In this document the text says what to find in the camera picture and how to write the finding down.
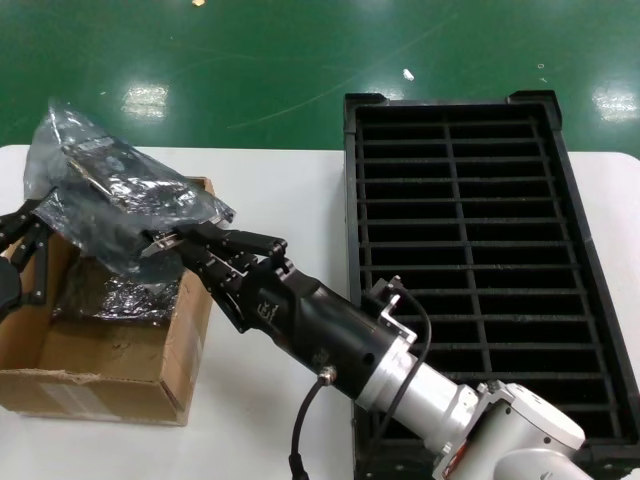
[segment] cable connector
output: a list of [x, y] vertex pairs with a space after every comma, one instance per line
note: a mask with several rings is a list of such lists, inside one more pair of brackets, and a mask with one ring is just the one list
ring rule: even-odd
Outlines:
[[338, 371], [333, 365], [323, 367], [323, 369], [320, 370], [320, 373], [318, 373], [318, 380], [322, 380], [325, 387], [333, 385], [333, 382], [336, 381], [336, 378], [338, 378]]
[[289, 455], [289, 466], [293, 480], [309, 480], [309, 474], [302, 465], [302, 457], [299, 453]]

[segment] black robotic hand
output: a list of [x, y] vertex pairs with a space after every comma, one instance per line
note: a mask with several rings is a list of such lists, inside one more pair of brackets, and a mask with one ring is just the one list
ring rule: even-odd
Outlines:
[[[0, 322], [23, 305], [47, 302], [48, 239], [51, 229], [33, 212], [39, 200], [27, 200], [15, 213], [0, 216], [0, 254], [18, 244], [10, 257], [0, 256]], [[20, 274], [35, 259], [34, 283], [24, 292]]]

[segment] silver metal cylinder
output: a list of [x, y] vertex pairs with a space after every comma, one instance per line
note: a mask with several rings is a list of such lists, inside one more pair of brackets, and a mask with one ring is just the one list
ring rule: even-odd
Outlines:
[[494, 480], [593, 480], [565, 455], [542, 448], [516, 450], [509, 453], [496, 465], [493, 478]]
[[[387, 411], [416, 362], [409, 344], [396, 339], [356, 400], [365, 409]], [[405, 392], [394, 418], [420, 436], [425, 447], [441, 453], [467, 426], [478, 403], [474, 390], [457, 385], [422, 365]]]

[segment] white table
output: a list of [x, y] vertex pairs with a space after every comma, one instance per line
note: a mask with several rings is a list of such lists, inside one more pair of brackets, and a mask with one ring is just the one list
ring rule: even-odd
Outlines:
[[[143, 148], [185, 175], [207, 176], [236, 227], [289, 241], [306, 273], [347, 293], [344, 155], [339, 151]], [[0, 214], [20, 206], [26, 146], [0, 149]], [[574, 153], [571, 161], [625, 340], [640, 374], [640, 162]], [[295, 415], [314, 376], [259, 332], [211, 317], [185, 428], [23, 418], [0, 413], [0, 478], [283, 480]], [[313, 480], [351, 480], [351, 405], [323, 390], [302, 435]]]

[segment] black cable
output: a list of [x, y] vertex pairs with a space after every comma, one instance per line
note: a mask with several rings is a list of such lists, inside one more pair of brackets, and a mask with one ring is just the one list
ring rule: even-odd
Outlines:
[[289, 456], [289, 466], [291, 467], [291, 474], [293, 480], [309, 480], [309, 475], [302, 465], [302, 456], [299, 453], [300, 448], [300, 434], [302, 433], [302, 424], [304, 423], [304, 417], [307, 415], [307, 410], [313, 399], [322, 387], [327, 385], [325, 378], [318, 377], [318, 381], [313, 384], [309, 393], [300, 405], [298, 410], [298, 416], [296, 417], [296, 423], [293, 426], [293, 435], [291, 437], [291, 455]]
[[404, 287], [396, 286], [394, 287], [394, 290], [398, 292], [400, 297], [402, 297], [404, 300], [407, 300], [418, 311], [418, 313], [420, 314], [420, 317], [425, 322], [426, 338], [425, 338], [425, 343], [424, 343], [422, 352], [420, 352], [420, 355], [418, 356], [416, 363], [414, 363], [413, 367], [411, 367], [411, 370], [409, 371], [407, 378], [404, 379], [404, 382], [402, 382], [402, 385], [400, 385], [400, 388], [398, 389], [398, 392], [396, 393], [395, 397], [393, 397], [393, 400], [391, 401], [391, 405], [389, 405], [389, 408], [387, 409], [387, 414], [385, 415], [384, 420], [382, 421], [382, 425], [380, 425], [380, 428], [378, 428], [378, 431], [376, 432], [375, 437], [371, 441], [371, 446], [369, 447], [369, 450], [367, 451], [367, 454], [365, 455], [359, 468], [360, 471], [358, 473], [358, 478], [360, 480], [365, 478], [367, 474], [367, 470], [369, 469], [369, 465], [371, 464], [371, 460], [373, 460], [373, 456], [377, 452], [378, 448], [380, 448], [380, 442], [382, 441], [382, 437], [384, 436], [384, 433], [387, 431], [387, 428], [389, 427], [391, 420], [393, 420], [393, 416], [396, 413], [396, 409], [398, 408], [398, 405], [400, 404], [402, 397], [404, 396], [405, 392], [409, 388], [409, 385], [411, 384], [414, 377], [418, 373], [418, 370], [420, 369], [425, 359], [427, 358], [427, 353], [429, 353], [429, 347], [431, 346], [431, 321], [429, 320], [429, 315], [427, 315], [427, 311], [420, 304], [420, 302], [418, 302], [418, 300], [416, 300], [416, 298], [413, 295], [411, 295]]

